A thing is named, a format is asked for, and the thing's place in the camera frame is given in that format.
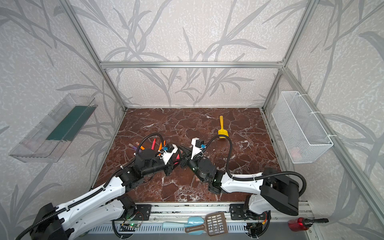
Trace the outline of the purple highlighter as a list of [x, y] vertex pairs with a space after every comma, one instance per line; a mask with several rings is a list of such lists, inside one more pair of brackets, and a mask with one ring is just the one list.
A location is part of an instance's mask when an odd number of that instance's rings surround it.
[[138, 147], [135, 146], [135, 145], [133, 145], [133, 144], [129, 144], [129, 147], [130, 147], [131, 149], [135, 150], [135, 151], [138, 149]]

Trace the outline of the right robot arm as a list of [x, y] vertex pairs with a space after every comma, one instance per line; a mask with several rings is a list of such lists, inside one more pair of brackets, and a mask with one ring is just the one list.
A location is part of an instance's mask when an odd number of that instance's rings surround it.
[[178, 146], [180, 166], [188, 167], [195, 176], [208, 184], [209, 192], [220, 195], [246, 193], [245, 210], [260, 215], [276, 210], [285, 215], [299, 214], [299, 198], [307, 189], [303, 175], [293, 171], [278, 172], [266, 168], [252, 175], [232, 174], [229, 165], [225, 171], [219, 170], [204, 153], [209, 145], [221, 138], [217, 135], [206, 144], [199, 138], [192, 139], [191, 148]]

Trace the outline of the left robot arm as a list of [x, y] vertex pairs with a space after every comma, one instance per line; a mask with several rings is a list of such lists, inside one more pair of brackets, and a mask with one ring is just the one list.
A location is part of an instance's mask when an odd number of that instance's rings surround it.
[[138, 210], [127, 193], [141, 185], [147, 175], [170, 175], [179, 162], [179, 153], [176, 145], [139, 151], [131, 163], [120, 167], [99, 187], [56, 207], [43, 206], [33, 224], [16, 238], [29, 235], [32, 240], [73, 240], [107, 221], [134, 217]]

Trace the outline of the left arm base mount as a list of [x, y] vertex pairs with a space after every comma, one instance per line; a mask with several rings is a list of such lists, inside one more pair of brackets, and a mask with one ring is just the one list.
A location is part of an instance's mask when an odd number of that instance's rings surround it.
[[125, 203], [122, 219], [128, 221], [148, 221], [150, 219], [152, 205]]

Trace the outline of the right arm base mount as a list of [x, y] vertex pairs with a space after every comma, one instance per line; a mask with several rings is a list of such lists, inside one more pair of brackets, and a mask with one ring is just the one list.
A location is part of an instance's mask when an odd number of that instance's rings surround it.
[[246, 210], [244, 204], [230, 204], [229, 212], [231, 214], [231, 220], [270, 220], [268, 212], [255, 214], [250, 210]]

